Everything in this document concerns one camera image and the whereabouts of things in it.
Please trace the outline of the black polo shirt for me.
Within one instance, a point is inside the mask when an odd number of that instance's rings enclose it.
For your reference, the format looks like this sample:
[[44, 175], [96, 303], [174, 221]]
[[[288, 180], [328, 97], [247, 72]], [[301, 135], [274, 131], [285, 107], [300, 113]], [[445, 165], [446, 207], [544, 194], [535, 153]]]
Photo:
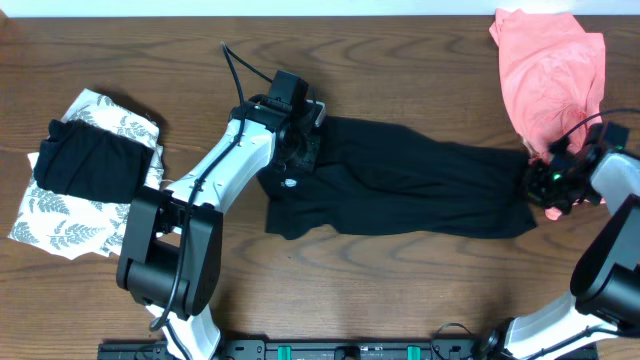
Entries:
[[438, 142], [408, 127], [329, 117], [315, 168], [265, 168], [265, 230], [287, 240], [330, 225], [348, 235], [429, 231], [509, 239], [536, 226], [522, 193], [526, 154]]

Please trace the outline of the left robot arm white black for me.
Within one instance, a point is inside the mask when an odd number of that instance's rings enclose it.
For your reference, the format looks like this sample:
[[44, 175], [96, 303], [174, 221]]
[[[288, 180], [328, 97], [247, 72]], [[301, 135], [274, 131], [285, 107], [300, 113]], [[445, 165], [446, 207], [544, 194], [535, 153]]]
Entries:
[[117, 285], [153, 314], [175, 359], [211, 359], [220, 343], [209, 301], [220, 276], [223, 218], [262, 169], [313, 171], [326, 116], [307, 82], [280, 70], [267, 94], [233, 108], [225, 134], [164, 190], [143, 187], [128, 214]]

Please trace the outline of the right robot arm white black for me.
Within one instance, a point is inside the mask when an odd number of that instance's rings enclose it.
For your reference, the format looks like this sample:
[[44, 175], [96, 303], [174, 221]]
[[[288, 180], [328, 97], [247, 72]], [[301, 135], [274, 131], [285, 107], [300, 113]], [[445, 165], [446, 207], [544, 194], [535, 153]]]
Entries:
[[605, 203], [610, 219], [579, 259], [569, 290], [544, 308], [493, 331], [480, 359], [595, 359], [597, 342], [639, 335], [639, 159], [625, 149], [629, 130], [599, 123], [583, 148], [567, 138], [550, 163], [526, 176], [529, 198], [568, 213], [578, 203]]

